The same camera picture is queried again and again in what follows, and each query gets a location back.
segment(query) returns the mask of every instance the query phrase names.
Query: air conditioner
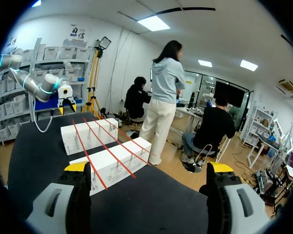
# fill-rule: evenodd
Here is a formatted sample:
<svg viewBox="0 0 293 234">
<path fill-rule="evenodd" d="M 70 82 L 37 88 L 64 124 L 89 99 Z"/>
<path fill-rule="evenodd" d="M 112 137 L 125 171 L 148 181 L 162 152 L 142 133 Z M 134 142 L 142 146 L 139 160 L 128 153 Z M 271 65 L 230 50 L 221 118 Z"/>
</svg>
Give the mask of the air conditioner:
<svg viewBox="0 0 293 234">
<path fill-rule="evenodd" d="M 275 90 L 287 98 L 293 98 L 293 83 L 289 80 L 280 80 L 276 85 Z"/>
</svg>

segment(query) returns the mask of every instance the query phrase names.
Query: tv screen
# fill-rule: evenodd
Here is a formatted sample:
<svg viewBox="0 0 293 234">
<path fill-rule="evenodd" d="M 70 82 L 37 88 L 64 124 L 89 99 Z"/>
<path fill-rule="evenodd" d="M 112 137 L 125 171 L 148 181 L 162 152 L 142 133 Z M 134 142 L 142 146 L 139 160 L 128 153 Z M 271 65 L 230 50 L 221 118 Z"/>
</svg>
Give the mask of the tv screen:
<svg viewBox="0 0 293 234">
<path fill-rule="evenodd" d="M 229 104 L 236 107 L 241 107 L 245 93 L 244 90 L 217 81 L 214 94 L 215 99 L 217 99 L 217 95 L 219 93 L 224 93 L 227 95 Z"/>
</svg>

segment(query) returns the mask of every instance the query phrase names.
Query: tripod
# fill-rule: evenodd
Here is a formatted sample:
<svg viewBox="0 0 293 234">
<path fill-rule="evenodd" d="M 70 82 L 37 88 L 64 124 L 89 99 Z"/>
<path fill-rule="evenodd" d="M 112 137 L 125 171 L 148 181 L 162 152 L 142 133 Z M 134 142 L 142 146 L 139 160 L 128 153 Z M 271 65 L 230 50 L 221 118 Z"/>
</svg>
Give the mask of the tripod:
<svg viewBox="0 0 293 234">
<path fill-rule="evenodd" d="M 82 113 L 85 112 L 86 109 L 87 109 L 87 111 L 91 111 L 92 113 L 94 113 L 96 115 L 96 117 L 98 119 L 100 119 L 98 112 L 101 113 L 101 111 L 100 111 L 101 108 L 100 108 L 99 102 L 97 100 L 97 97 L 95 96 L 95 92 L 96 92 L 96 86 L 97 86 L 97 81 L 98 81 L 99 64 L 100 64 L 100 59 L 101 59 L 102 55 L 103 55 L 103 49 L 100 47 L 96 47 L 96 53 L 95 53 L 94 60 L 92 63 L 90 82 L 89 82 L 89 86 L 87 88 L 88 89 L 88 102 L 85 104 L 85 106 L 82 110 Z M 94 71 L 95 75 L 94 75 L 94 82 L 93 82 L 93 86 L 92 86 L 93 71 Z M 99 108 L 98 112 L 95 110 L 94 101 L 96 102 L 96 104 Z"/>
</svg>

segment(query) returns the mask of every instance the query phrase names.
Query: man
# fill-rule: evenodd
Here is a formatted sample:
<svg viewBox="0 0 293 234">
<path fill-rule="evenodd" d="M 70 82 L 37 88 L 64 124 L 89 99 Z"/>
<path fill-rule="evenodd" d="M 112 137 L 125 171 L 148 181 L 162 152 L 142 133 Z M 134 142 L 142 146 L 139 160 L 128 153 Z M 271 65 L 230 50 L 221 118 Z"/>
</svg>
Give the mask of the man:
<svg viewBox="0 0 293 234">
<path fill-rule="evenodd" d="M 182 135 L 185 151 L 181 159 L 182 162 L 193 163 L 194 156 L 192 155 L 192 151 L 201 152 L 208 144 L 212 145 L 212 149 L 209 153 L 209 155 L 212 155 L 218 150 L 218 146 L 224 135 L 227 135 L 228 138 L 234 136 L 234 122 L 226 111 L 228 104 L 226 95 L 219 94 L 215 102 L 216 107 L 205 108 L 201 128 L 197 131 L 195 136 L 189 133 L 184 133 Z M 209 150 L 210 147 L 208 146 L 202 152 L 201 155 L 203 155 L 203 158 L 197 162 L 199 166 L 205 164 L 205 156 Z"/>
<path fill-rule="evenodd" d="M 151 96 L 143 90 L 147 80 L 144 77 L 137 77 L 134 84 L 128 89 L 126 94 L 125 108 L 129 117 L 133 121 L 143 121 L 146 118 L 143 103 L 150 103 Z"/>
</svg>

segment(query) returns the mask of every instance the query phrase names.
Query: red line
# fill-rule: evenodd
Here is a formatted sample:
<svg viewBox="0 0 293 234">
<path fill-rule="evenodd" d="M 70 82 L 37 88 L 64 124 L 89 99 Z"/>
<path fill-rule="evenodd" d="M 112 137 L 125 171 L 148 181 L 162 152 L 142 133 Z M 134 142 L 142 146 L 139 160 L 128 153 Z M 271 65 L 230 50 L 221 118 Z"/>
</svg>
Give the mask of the red line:
<svg viewBox="0 0 293 234">
<path fill-rule="evenodd" d="M 88 161 L 90 162 L 90 165 L 91 165 L 92 169 L 94 170 L 95 174 L 97 175 L 97 177 L 99 178 L 100 182 L 103 184 L 104 188 L 107 190 L 106 185 L 104 184 L 103 180 L 102 180 L 101 177 L 99 176 L 99 173 L 97 172 L 97 170 L 95 169 L 95 167 L 94 167 L 93 164 L 92 164 L 92 161 L 91 161 L 90 158 L 89 158 L 89 155 L 88 155 L 88 153 L 87 153 L 87 151 L 86 151 L 86 149 L 85 149 L 85 147 L 84 147 L 84 144 L 83 144 L 83 142 L 82 142 L 82 139 L 80 138 L 80 135 L 79 135 L 79 133 L 78 133 L 77 127 L 76 127 L 76 125 L 75 125 L 75 121 L 74 121 L 73 119 L 72 119 L 72 122 L 73 122 L 73 124 L 74 124 L 75 129 L 76 129 L 76 133 L 77 133 L 77 136 L 78 136 L 78 138 L 79 138 L 79 141 L 80 141 L 80 143 L 81 143 L 81 145 L 82 145 L 82 147 L 83 147 L 83 149 L 84 149 L 84 154 L 87 156 Z"/>
<path fill-rule="evenodd" d="M 89 129 L 92 131 L 92 133 L 96 136 L 98 141 L 103 145 L 103 147 L 131 174 L 132 177 L 136 178 L 136 176 L 104 145 L 104 143 L 99 139 L 99 137 L 95 134 L 95 132 L 92 130 L 90 125 L 88 124 L 87 120 L 83 118 L 83 120 L 86 122 L 88 125 Z"/>
<path fill-rule="evenodd" d="M 135 143 L 135 144 L 136 144 L 137 146 L 139 146 L 141 149 L 143 149 L 143 150 L 147 151 L 148 153 L 150 153 L 150 154 L 156 156 L 155 154 L 151 153 L 149 150 L 143 148 L 141 145 L 139 145 L 138 143 L 136 143 L 135 141 L 133 141 L 130 137 L 128 137 L 128 136 L 126 135 L 126 133 L 124 133 L 122 130 L 120 130 L 118 127 L 116 127 L 116 126 L 115 126 L 114 124 L 112 124 L 110 121 L 108 121 L 106 118 L 104 118 L 104 117 L 101 117 L 101 118 L 103 118 L 103 119 L 104 119 L 105 121 L 107 121 L 109 124 L 111 124 L 111 125 L 113 125 L 115 128 L 117 128 L 118 131 L 121 132 L 121 134 L 123 134 L 124 136 L 126 136 L 129 140 L 131 140 L 133 143 Z"/>
<path fill-rule="evenodd" d="M 110 137 L 112 137 L 118 144 L 120 144 L 121 146 L 123 146 L 129 153 L 131 153 L 132 155 L 135 155 L 138 159 L 140 159 L 142 162 L 146 163 L 147 165 L 151 166 L 151 164 L 149 164 L 148 162 L 144 161 L 142 158 L 140 158 L 139 156 L 137 156 L 134 152 L 130 151 L 128 148 L 126 148 L 122 143 L 120 143 L 115 137 L 113 137 L 111 135 L 111 133 L 109 133 L 106 129 L 104 129 L 97 121 L 95 121 L 93 118 L 92 120 L 97 123 L 107 134 L 110 135 Z"/>
</svg>

